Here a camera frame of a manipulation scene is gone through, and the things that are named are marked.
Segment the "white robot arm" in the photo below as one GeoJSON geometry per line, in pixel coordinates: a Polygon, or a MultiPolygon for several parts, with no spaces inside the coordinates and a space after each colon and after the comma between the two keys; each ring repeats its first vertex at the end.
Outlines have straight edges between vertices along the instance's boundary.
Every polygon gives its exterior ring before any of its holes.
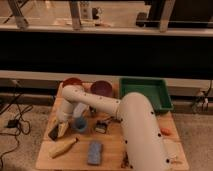
{"type": "Polygon", "coordinates": [[[84,91],[81,86],[62,89],[62,103],[56,116],[61,122],[73,115],[75,104],[83,103],[121,121],[123,139],[132,171],[172,171],[157,118],[149,99],[130,92],[122,99],[84,91]]]}

